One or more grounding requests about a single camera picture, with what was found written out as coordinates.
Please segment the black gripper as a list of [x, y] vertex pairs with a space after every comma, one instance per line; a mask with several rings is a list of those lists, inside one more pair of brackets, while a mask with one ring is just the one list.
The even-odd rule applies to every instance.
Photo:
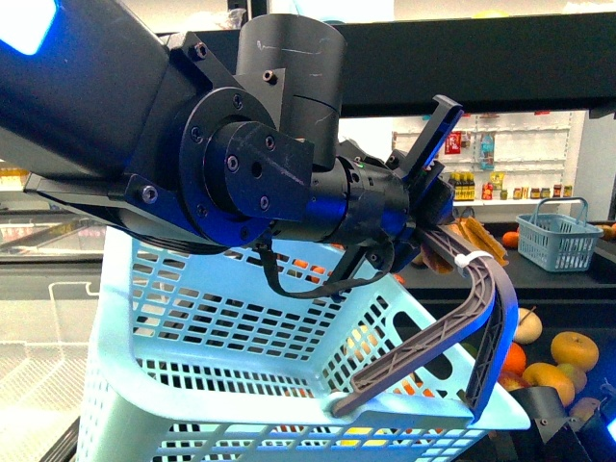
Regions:
[[430, 229], [450, 219], [453, 189], [439, 178], [444, 166], [435, 161], [440, 147], [463, 115], [462, 106], [437, 94], [437, 108], [408, 153], [394, 150], [386, 162], [359, 152], [353, 162], [373, 166], [390, 182], [397, 180], [408, 196], [403, 209], [406, 222], [388, 244], [350, 246], [337, 268], [356, 270], [368, 261], [377, 270], [401, 270], [421, 253], [420, 228]]

